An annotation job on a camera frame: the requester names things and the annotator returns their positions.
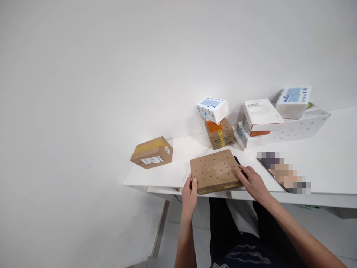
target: box with holes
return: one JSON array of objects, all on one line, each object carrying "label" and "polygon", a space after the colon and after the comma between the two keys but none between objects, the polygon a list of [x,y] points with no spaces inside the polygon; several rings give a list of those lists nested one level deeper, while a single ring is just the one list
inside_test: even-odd
[{"label": "box with holes", "polygon": [[271,131],[267,143],[312,138],[330,116],[328,112],[311,104],[299,120],[286,119],[282,129]]},{"label": "box with holes", "polygon": [[235,174],[239,169],[231,150],[191,159],[192,178],[197,178],[199,195],[242,187]]}]

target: white box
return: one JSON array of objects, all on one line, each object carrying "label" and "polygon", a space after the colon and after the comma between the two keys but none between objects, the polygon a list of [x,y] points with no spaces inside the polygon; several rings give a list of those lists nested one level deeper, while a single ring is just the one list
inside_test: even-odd
[{"label": "white box", "polygon": [[264,146],[266,141],[268,140],[268,135],[256,136],[256,137],[249,136],[249,134],[245,131],[243,127],[243,122],[239,122],[237,124],[236,132],[238,134],[238,137],[241,139],[244,147],[246,147],[247,149]]},{"label": "white box", "polygon": [[223,99],[206,98],[197,104],[200,115],[216,124],[229,114],[228,102]]},{"label": "white box", "polygon": [[236,141],[237,144],[238,144],[238,147],[239,147],[242,151],[244,151],[245,146],[244,146],[244,144],[243,144],[241,138],[239,138],[238,133],[237,133],[237,130],[234,130],[233,135],[234,135],[235,141]]},{"label": "white box", "polygon": [[267,135],[267,143],[311,138],[330,116],[331,114],[312,104],[305,109],[300,119],[285,119],[283,129],[271,131]]},{"label": "white box", "polygon": [[245,101],[244,111],[250,131],[279,130],[285,124],[268,99]]},{"label": "white box", "polygon": [[309,103],[311,86],[283,89],[276,103],[276,110],[283,118],[300,119]]}]

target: blurred object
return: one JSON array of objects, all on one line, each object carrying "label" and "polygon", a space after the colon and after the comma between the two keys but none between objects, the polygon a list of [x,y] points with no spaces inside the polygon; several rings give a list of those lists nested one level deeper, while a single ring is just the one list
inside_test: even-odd
[{"label": "blurred object", "polygon": [[279,152],[258,152],[257,159],[262,161],[274,175],[274,179],[293,194],[311,193],[311,182],[305,176],[299,176],[292,164],[284,164],[284,158],[279,158]]},{"label": "blurred object", "polygon": [[[263,167],[265,167],[265,169],[272,175],[272,177],[275,179],[275,176],[273,175],[273,173],[271,172],[271,169],[260,159],[258,159],[258,161],[263,165]],[[284,187],[284,185],[282,185],[280,182],[278,182],[280,184],[280,186],[288,193],[290,193],[290,191],[288,189],[286,189]]]}]

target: white box with dots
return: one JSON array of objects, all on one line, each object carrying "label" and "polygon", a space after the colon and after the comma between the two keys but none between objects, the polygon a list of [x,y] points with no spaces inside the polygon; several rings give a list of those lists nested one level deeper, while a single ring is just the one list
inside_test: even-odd
[{"label": "white box with dots", "polygon": [[327,111],[311,104],[304,110],[300,119],[285,119],[282,129],[271,131],[267,143],[312,138],[330,116]]}]

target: brown cardboard box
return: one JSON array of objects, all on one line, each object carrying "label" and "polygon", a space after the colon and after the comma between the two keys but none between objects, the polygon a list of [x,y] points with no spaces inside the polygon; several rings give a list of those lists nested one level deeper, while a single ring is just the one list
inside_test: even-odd
[{"label": "brown cardboard box", "polygon": [[226,118],[221,121],[222,130],[211,132],[205,122],[207,134],[214,150],[234,143],[234,132]]},{"label": "brown cardboard box", "polygon": [[231,150],[190,160],[192,178],[197,178],[199,195],[242,187],[235,170],[239,169]]},{"label": "brown cardboard box", "polygon": [[171,163],[172,147],[164,137],[139,144],[130,158],[130,161],[144,169],[162,166]]}]

